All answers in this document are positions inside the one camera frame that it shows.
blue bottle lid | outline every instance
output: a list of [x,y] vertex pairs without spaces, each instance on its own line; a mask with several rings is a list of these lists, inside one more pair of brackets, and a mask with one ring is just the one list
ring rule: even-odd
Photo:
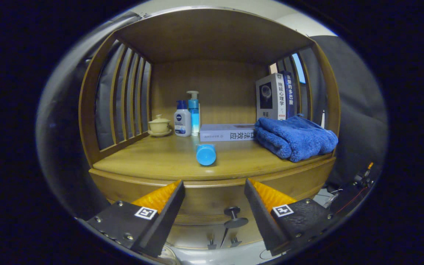
[[204,144],[197,148],[195,158],[202,166],[209,166],[215,162],[215,148],[210,144]]
[[176,109],[187,109],[185,100],[177,100],[176,102],[178,102]]
[[198,109],[199,108],[199,100],[198,99],[190,99],[187,101],[187,106],[190,109]]

folded towel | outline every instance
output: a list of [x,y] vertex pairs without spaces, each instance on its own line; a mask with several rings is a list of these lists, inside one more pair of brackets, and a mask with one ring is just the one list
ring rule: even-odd
[[332,131],[299,116],[283,121],[261,117],[254,126],[256,138],[264,147],[292,162],[330,153],[338,143]]

ceramic cup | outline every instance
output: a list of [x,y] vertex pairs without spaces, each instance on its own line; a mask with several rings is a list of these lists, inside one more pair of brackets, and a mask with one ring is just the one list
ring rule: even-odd
[[148,122],[148,124],[150,125],[150,130],[154,133],[154,134],[162,134],[164,132],[168,131],[168,124],[170,123],[170,120],[168,119],[163,119],[160,115],[156,116],[156,119],[154,119],[151,122]]

pump dispenser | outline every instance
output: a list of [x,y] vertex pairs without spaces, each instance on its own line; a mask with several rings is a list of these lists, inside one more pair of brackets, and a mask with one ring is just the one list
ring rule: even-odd
[[197,99],[198,91],[188,91],[187,94],[191,95],[191,99],[187,101],[187,107],[191,113],[191,135],[199,135],[201,128],[201,109],[199,100]]

book spine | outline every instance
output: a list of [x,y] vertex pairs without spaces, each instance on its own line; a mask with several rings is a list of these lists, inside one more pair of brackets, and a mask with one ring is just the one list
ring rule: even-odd
[[286,93],[284,91],[284,76],[282,74],[276,74],[276,92],[278,95],[277,100],[277,111],[278,111],[278,120],[286,119]]
[[294,100],[296,99],[296,89],[293,87],[293,84],[296,79],[292,72],[289,72],[289,71],[281,71],[281,72],[282,74],[284,74],[284,79],[287,81],[288,92],[286,93],[286,102],[287,102],[288,118],[290,118],[297,114],[296,105],[294,102]]
[[249,141],[256,137],[254,130],[201,131],[201,141]]
[[286,90],[286,119],[289,119],[291,116],[291,110],[289,108],[289,81],[288,81],[288,75],[287,74],[283,74],[284,76],[284,87]]

